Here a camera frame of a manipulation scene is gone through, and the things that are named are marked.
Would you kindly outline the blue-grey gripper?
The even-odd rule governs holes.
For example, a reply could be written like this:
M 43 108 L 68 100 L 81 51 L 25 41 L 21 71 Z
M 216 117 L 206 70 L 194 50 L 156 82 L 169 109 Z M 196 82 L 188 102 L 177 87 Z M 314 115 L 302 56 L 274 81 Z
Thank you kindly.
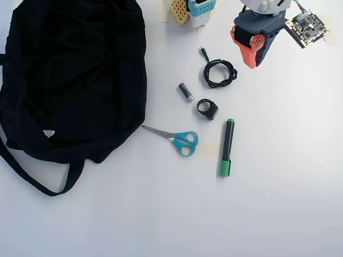
M 230 34 L 249 68 L 260 66 L 273 40 L 284 26 L 285 14 L 286 11 L 273 15 L 246 10 L 235 18 Z

